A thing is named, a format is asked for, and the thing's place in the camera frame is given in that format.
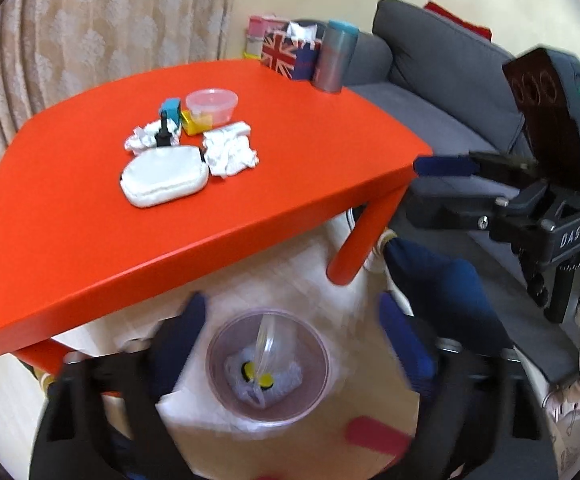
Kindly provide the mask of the yellow round zip case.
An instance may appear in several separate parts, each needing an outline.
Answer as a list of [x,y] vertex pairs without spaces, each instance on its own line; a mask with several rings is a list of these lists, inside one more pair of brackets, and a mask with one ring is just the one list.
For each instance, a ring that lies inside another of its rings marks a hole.
[[253,361],[245,361],[242,363],[241,376],[247,384],[254,382],[263,391],[273,388],[275,384],[273,375],[269,373],[259,374]]

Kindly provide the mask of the clear plastic cup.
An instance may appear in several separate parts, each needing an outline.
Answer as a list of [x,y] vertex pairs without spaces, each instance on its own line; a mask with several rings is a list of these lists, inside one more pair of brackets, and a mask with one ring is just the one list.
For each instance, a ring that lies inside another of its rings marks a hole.
[[[288,321],[276,313],[264,314],[259,323],[253,359],[258,373],[272,374],[276,380],[290,366],[293,353],[294,335]],[[266,405],[264,391],[257,385],[253,396],[260,408]]]

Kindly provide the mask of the white tissue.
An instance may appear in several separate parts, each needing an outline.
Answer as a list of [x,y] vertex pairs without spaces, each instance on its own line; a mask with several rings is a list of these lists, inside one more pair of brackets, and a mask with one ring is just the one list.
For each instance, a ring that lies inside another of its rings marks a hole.
[[136,127],[124,142],[124,150],[133,155],[151,150],[151,148],[163,148],[163,146],[176,146],[180,141],[181,127],[177,126],[172,119],[167,119],[168,141],[157,140],[157,135],[162,130],[162,122],[156,120],[149,122],[143,127]]
[[251,131],[246,122],[234,122],[203,133],[204,160],[213,177],[226,179],[259,164],[250,144]]

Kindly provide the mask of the white cloth pouch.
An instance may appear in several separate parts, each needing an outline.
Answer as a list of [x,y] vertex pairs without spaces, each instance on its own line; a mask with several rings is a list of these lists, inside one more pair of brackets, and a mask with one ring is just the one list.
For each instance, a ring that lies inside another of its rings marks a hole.
[[128,202],[149,208],[200,192],[209,182],[209,167],[196,146],[151,148],[137,155],[119,178]]

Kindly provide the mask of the clear lidded plastic container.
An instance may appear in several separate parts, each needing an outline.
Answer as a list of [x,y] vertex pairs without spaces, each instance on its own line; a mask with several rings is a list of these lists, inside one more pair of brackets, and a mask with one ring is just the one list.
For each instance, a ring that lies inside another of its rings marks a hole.
[[185,102],[194,122],[219,126],[230,122],[239,96],[231,90],[209,88],[189,93]]

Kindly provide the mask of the yellow toy block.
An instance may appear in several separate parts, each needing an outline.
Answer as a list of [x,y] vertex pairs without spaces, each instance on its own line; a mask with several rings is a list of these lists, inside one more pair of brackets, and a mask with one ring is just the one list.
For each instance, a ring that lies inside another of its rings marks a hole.
[[191,110],[181,112],[181,128],[187,136],[197,136],[205,131],[212,130],[213,118],[211,114],[194,115]]

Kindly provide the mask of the blue toy block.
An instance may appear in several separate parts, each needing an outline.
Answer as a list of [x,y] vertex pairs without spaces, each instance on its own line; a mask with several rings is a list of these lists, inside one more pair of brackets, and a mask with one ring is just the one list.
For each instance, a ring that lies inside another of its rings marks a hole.
[[181,101],[179,98],[167,98],[160,106],[160,114],[166,114],[167,118],[180,126],[181,122]]

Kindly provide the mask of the clear trash bin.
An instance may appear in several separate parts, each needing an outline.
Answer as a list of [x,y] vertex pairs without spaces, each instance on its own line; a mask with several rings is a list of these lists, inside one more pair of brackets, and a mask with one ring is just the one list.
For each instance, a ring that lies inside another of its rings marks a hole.
[[206,372],[224,408],[267,427],[304,418],[331,386],[322,336],[297,316],[273,309],[252,310],[221,326],[206,352]]

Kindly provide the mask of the grey sofa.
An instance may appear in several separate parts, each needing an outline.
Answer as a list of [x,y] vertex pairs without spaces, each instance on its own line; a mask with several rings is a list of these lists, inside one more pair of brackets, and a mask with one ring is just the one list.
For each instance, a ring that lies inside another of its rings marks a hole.
[[[433,155],[494,152],[536,160],[503,66],[518,58],[468,29],[401,0],[380,0],[343,84],[429,144]],[[488,232],[428,230],[406,217],[410,197],[462,196],[416,177],[392,226],[399,234],[476,267],[512,341],[551,382],[578,370],[573,318],[549,322],[528,293],[519,255]]]

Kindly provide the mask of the red cushion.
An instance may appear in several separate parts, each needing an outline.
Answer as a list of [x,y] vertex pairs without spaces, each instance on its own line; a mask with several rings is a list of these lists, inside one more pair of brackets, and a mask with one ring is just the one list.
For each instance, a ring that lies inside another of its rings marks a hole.
[[435,14],[439,14],[443,18],[450,20],[451,22],[463,27],[464,29],[470,30],[470,32],[473,32],[473,34],[476,34],[488,41],[491,41],[493,38],[493,33],[491,29],[489,29],[488,27],[476,25],[468,21],[465,21],[462,18],[459,18],[458,15],[448,11],[447,9],[443,8],[434,1],[428,1],[423,7],[425,10],[428,10]]

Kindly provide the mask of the red table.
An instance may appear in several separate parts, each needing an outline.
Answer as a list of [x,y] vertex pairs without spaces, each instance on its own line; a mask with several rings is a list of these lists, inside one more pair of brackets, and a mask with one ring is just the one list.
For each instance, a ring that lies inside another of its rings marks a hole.
[[[128,153],[133,127],[202,84],[235,92],[208,148]],[[195,63],[81,93],[28,120],[0,162],[0,354],[57,368],[56,336],[314,229],[363,214],[329,263],[351,283],[429,153],[357,94],[254,61]]]

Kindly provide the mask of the union jack tissue box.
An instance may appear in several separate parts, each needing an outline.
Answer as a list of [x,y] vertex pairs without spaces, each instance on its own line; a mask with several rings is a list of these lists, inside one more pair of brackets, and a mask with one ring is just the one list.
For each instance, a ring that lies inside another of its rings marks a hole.
[[261,63],[292,80],[311,80],[319,57],[318,25],[288,22],[285,28],[265,33]]

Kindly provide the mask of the yellow plastic stool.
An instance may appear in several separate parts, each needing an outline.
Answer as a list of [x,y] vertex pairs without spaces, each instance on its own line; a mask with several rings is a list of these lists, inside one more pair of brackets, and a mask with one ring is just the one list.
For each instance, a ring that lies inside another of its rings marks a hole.
[[260,60],[262,58],[262,53],[261,52],[251,53],[251,52],[243,51],[242,58],[246,58],[247,60]]

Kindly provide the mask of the pink storage box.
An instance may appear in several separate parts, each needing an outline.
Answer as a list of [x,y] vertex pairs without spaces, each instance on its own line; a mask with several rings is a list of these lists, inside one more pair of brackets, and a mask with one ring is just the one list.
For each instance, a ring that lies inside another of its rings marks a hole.
[[289,21],[273,14],[252,14],[247,23],[247,37],[263,38],[271,30],[284,30]]

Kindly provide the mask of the beige patterned curtain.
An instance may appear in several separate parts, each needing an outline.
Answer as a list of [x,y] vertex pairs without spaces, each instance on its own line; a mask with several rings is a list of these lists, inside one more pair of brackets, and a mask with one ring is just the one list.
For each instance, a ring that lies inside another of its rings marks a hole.
[[233,0],[4,0],[0,160],[45,108],[132,74],[221,58]]

